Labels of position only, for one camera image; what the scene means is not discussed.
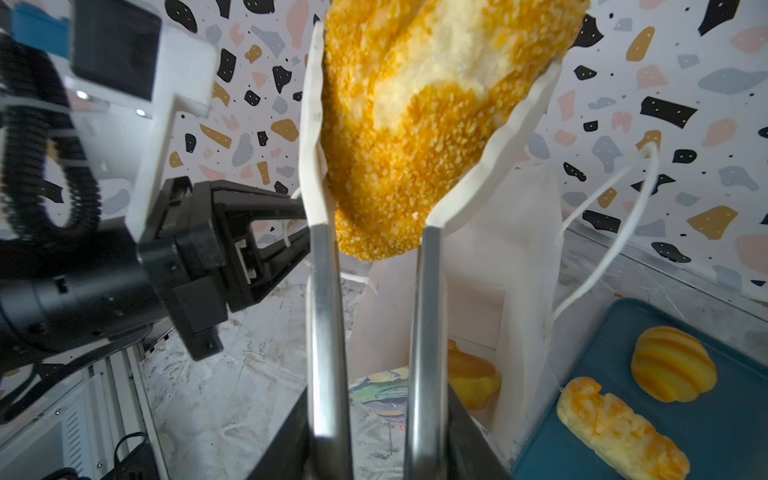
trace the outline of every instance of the marble surface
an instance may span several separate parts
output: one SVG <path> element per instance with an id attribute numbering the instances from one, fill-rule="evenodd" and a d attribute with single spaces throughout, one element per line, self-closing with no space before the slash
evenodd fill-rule
<path id="1" fill-rule="evenodd" d="M 566 232 L 555 303 L 587 277 L 605 250 L 593 240 Z M 349 258 L 342 258 L 341 265 L 350 273 L 364 274 L 368 269 Z M 297 267 L 262 303 L 230 314 L 219 327 L 225 345 L 221 354 L 193 362 L 175 333 L 147 353 L 141 368 L 172 478 L 244 478 L 269 445 L 306 385 L 308 272 L 304 265 Z M 363 286 L 344 280 L 342 290 L 349 338 Z M 768 364 L 768 309 L 740 310 L 621 256 L 556 323 L 546 373 L 516 435 L 511 458 L 525 446 L 607 308 L 622 296 L 646 300 Z M 402 428 L 354 402 L 351 415 L 356 478 L 401 478 Z"/>

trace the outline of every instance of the black mount bracket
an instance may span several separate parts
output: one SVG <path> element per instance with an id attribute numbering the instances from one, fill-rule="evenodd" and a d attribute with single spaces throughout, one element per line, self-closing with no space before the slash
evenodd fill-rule
<path id="1" fill-rule="evenodd" d="M 138 255 L 194 360 L 222 350 L 216 325 L 259 303 L 310 252 L 305 227 L 258 248 L 255 220 L 304 219 L 301 200 L 225 180 L 166 180 Z"/>

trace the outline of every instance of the blue tray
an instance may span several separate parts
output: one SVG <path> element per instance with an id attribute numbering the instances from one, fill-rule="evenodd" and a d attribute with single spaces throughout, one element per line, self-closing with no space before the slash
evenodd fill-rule
<path id="1" fill-rule="evenodd" d="M 668 325 L 698 338 L 717 367 L 715 388 L 691 403 L 662 403 L 632 378 L 640 334 Z M 569 379 L 588 376 L 670 439 L 690 460 L 687 480 L 768 478 L 768 368 L 640 300 L 615 302 Z M 558 419 L 555 402 L 512 470 L 515 480 L 621 480 Z"/>

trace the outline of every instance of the yellow bun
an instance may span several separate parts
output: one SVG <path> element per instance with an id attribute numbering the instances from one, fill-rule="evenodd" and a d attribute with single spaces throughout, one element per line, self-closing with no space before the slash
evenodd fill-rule
<path id="1" fill-rule="evenodd" d="M 684 480 L 688 457 L 617 396 L 600 395 L 593 379 L 571 380 L 558 400 L 558 418 L 604 462 L 629 480 Z"/>
<path id="2" fill-rule="evenodd" d="M 462 352 L 450 339 L 448 381 L 462 405 L 470 410 L 483 410 L 488 406 L 488 400 L 502 387 L 502 375 L 493 363 Z"/>
<path id="3" fill-rule="evenodd" d="M 321 141 L 341 251 L 368 261 L 416 248 L 429 211 L 573 44 L 588 6 L 335 0 Z"/>
<path id="4" fill-rule="evenodd" d="M 692 402 L 717 383 L 717 368 L 701 342 L 671 326 L 640 335 L 631 368 L 635 382 L 659 402 Z"/>

